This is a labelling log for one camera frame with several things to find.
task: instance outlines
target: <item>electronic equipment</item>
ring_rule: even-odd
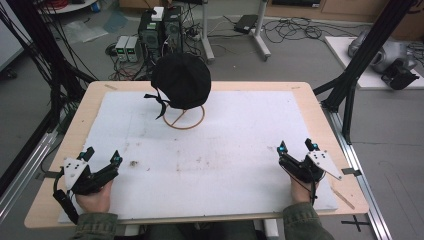
[[[287,173],[304,183],[311,183],[311,203],[313,204],[316,198],[316,183],[321,181],[325,172],[338,180],[341,180],[342,176],[327,151],[321,151],[318,144],[312,143],[309,138],[306,139],[305,145],[309,152],[303,161],[298,161],[288,154],[284,141],[277,147],[277,152],[280,157],[279,164]]]
[[[166,9],[164,16],[165,35],[170,52],[183,52],[181,7]]]
[[[118,43],[115,45],[116,54],[118,55],[119,61],[121,62],[128,61],[127,53],[125,52],[128,39],[128,36],[121,36],[118,40]]]
[[[243,15],[234,26],[234,31],[248,34],[255,26],[258,15]]]
[[[160,22],[163,19],[164,7],[154,7],[154,13],[152,14],[152,21]]]
[[[125,46],[128,62],[138,62],[141,57],[141,45],[138,37],[129,37]]]
[[[152,21],[152,13],[149,11],[141,15],[138,35],[142,44],[143,57],[157,61],[166,51],[162,47],[164,42],[163,22]]]
[[[368,31],[362,31],[348,47],[349,57],[353,57],[365,41]],[[370,62],[371,68],[382,74],[381,79],[393,90],[402,90],[419,77],[411,70],[417,65],[414,50],[406,43],[388,39]]]
[[[110,164],[97,173],[90,171],[88,161],[94,154],[94,149],[89,147],[86,152],[81,152],[77,159],[66,158],[65,164],[56,175],[53,185],[53,197],[62,206],[69,219],[77,224],[78,213],[72,204],[71,194],[88,195],[99,192],[106,183],[118,176],[118,168],[122,163],[122,157],[115,151]],[[63,190],[57,189],[59,179],[65,175],[66,194]]]

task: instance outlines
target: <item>computer tower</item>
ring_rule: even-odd
[[[144,58],[150,55],[152,60],[157,61],[162,54],[166,53],[166,48],[163,46],[163,22],[152,21],[152,13],[144,12],[141,15],[138,35],[141,40],[141,50]]]
[[[181,7],[177,6],[165,10],[163,18],[165,37],[168,42],[168,52],[183,52]]]

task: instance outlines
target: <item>table leg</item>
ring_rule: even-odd
[[[268,47],[265,45],[261,37],[261,29],[263,25],[264,16],[265,16],[266,4],[267,4],[267,0],[261,0],[261,4],[259,6],[259,12],[258,12],[258,24],[256,26],[256,29],[251,30],[253,34],[253,39],[258,44],[262,52],[262,55],[264,56],[264,61],[268,60],[268,58],[271,56],[271,52],[268,50]]]
[[[203,0],[203,31],[201,33],[201,40],[203,48],[205,49],[207,63],[210,64],[215,60],[213,55],[211,44],[208,39],[208,0]]]

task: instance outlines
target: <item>white board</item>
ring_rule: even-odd
[[[95,150],[93,172],[115,150],[123,157],[110,210],[119,219],[272,213],[291,204],[276,148],[284,140],[289,154],[304,159],[309,137],[291,92],[213,91],[203,122],[190,130],[155,120],[160,105],[144,94],[107,93],[84,148]],[[326,179],[317,195],[316,209],[337,209]],[[62,214],[59,221],[68,220]]]
[[[347,51],[349,45],[355,39],[355,37],[325,37],[327,45],[344,68],[346,68],[350,60],[352,60]],[[420,78],[413,81],[403,90],[424,89],[424,78],[414,69],[412,69],[411,72]],[[391,90],[391,88],[381,80],[381,74],[376,73],[371,67],[368,67],[359,78],[358,87],[361,90]]]

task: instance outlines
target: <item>floor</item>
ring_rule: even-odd
[[[102,80],[107,80],[113,73],[113,63],[104,52],[106,47],[120,35],[136,34],[138,27],[137,13],[122,15],[113,7],[98,14],[85,9],[63,14],[60,18],[64,24],[89,20],[86,23],[89,27],[106,26],[108,21],[115,19],[112,21],[115,24],[112,26],[114,32],[91,42],[72,44],[87,67]],[[217,17],[211,19],[209,24],[217,26],[216,30],[231,28],[228,23],[220,23],[222,21],[226,20]],[[349,28],[348,31],[358,34],[365,28],[367,26]],[[228,34],[228,31],[216,31],[214,34]],[[272,40],[279,37],[275,32],[269,34]],[[264,40],[272,53],[266,62],[248,36],[210,38],[216,57],[215,62],[208,66],[213,80],[305,81],[316,88],[343,71],[328,46],[321,41],[303,39],[271,43],[265,37]],[[58,41],[58,45],[65,49],[62,41]],[[21,55],[11,67],[18,77],[7,79],[2,76],[0,80],[0,174],[4,173],[49,110],[49,88],[31,60],[25,54]],[[416,70],[424,74],[422,66]],[[323,93],[317,98],[324,100],[327,95]],[[424,208],[420,207],[424,204],[424,141],[420,140],[424,136],[424,91],[356,91],[351,129],[356,154],[392,238],[424,239]],[[45,167],[48,167],[52,156],[54,154],[46,159]],[[26,213],[41,184],[37,176],[39,172],[1,223],[1,239],[59,239],[72,235],[72,228],[34,230],[24,226]],[[367,222],[365,216],[356,217],[360,222]],[[323,225],[336,239],[375,239],[367,225],[361,225],[358,231],[355,225],[341,223],[353,220],[353,216],[322,218]],[[277,222],[279,239],[284,239],[282,220]]]

